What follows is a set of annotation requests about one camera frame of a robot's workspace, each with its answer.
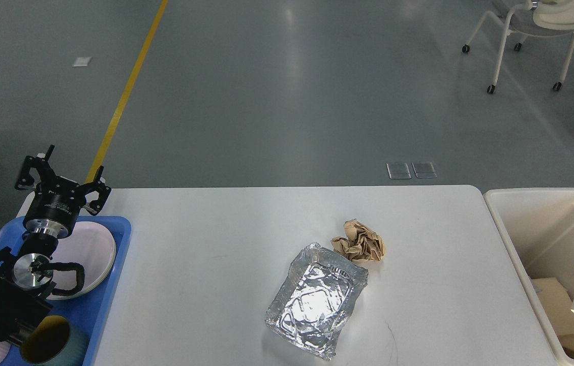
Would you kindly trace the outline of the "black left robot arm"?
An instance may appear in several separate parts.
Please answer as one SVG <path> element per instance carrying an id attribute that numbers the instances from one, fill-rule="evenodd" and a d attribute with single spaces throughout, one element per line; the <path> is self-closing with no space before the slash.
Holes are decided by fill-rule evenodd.
<path id="1" fill-rule="evenodd" d="M 47 297 L 73 296 L 84 289 L 84 266 L 53 262 L 53 253 L 61 239 L 73 234 L 80 211 L 97 215 L 111 193 L 103 166 L 82 185 L 57 175 L 49 164 L 53 150 L 51 145 L 43 154 L 24 158 L 14 187 L 31 190 L 34 197 L 22 221 L 22 245 L 17 254 L 10 247 L 0 250 L 0 342 L 15 347 L 49 315 Z"/>

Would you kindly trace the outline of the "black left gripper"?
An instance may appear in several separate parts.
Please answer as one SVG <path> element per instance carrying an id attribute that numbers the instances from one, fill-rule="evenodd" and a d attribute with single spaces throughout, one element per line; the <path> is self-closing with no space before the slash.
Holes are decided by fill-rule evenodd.
<path id="1" fill-rule="evenodd" d="M 50 144 L 42 155 L 24 158 L 14 185 L 16 190 L 36 191 L 39 185 L 56 180 L 56 173 L 49 164 L 55 147 Z M 105 167 L 100 165 L 92 181 L 78 185 L 76 196 L 52 191 L 35 193 L 22 221 L 26 231 L 42 232 L 57 239 L 68 238 L 73 233 L 82 208 L 92 216 L 98 215 L 111 193 L 111 187 L 106 185 L 102 177 L 104 169 Z M 89 194 L 98 196 L 88 201 Z"/>

